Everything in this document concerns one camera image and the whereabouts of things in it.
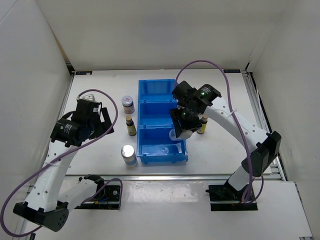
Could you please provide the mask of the silver-lid bead jar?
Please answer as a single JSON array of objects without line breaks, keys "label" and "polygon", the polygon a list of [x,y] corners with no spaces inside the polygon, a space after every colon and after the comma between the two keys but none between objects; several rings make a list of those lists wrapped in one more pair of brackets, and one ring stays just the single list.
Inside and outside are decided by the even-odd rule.
[{"label": "silver-lid bead jar", "polygon": [[169,132],[169,138],[172,141],[183,141],[189,139],[192,136],[192,134],[192,130],[183,130],[180,136],[177,136],[175,129],[171,129]]},{"label": "silver-lid bead jar", "polygon": [[124,145],[121,148],[121,156],[127,167],[135,167],[138,164],[137,156],[135,153],[135,149],[131,145]]}]

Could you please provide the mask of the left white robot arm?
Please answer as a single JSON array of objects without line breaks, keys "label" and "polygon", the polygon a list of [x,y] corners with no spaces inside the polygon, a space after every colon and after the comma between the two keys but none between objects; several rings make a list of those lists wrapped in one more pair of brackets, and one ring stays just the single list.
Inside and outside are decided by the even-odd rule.
[{"label": "left white robot arm", "polygon": [[73,188],[60,192],[71,161],[85,141],[93,142],[113,133],[113,124],[106,107],[98,104],[78,106],[59,119],[50,135],[49,150],[33,189],[23,202],[18,202],[13,213],[53,232],[67,222],[69,213],[85,202],[106,199],[105,180],[95,174],[79,179]]}]

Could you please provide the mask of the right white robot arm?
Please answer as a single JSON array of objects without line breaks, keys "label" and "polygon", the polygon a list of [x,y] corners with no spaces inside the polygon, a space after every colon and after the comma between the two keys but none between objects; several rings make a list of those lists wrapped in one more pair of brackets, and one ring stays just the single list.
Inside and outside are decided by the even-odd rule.
[{"label": "right white robot arm", "polygon": [[170,110],[173,141],[186,140],[202,127],[201,117],[207,117],[231,134],[245,149],[247,157],[225,183],[224,193],[230,200],[238,199],[255,178],[259,178],[279,153],[281,135],[257,127],[236,110],[227,106],[221,93],[209,84],[199,89],[186,81],[172,91],[177,107]]}]

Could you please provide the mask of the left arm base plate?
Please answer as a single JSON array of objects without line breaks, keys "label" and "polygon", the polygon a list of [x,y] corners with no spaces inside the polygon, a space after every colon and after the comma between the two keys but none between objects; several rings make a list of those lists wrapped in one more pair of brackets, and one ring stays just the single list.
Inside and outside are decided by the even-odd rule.
[{"label": "left arm base plate", "polygon": [[101,176],[88,174],[85,180],[97,184],[94,197],[81,203],[77,210],[120,210],[122,204],[123,182],[119,178],[104,180]]}]

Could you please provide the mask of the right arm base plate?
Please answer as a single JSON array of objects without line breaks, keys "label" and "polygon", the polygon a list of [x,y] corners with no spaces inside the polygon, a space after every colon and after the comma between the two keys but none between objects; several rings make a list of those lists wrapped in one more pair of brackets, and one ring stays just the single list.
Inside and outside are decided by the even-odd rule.
[{"label": "right arm base plate", "polygon": [[251,193],[247,202],[242,201],[245,189],[233,191],[226,185],[209,185],[205,192],[209,196],[211,212],[239,212],[239,211],[257,211],[258,206],[254,192]]}]

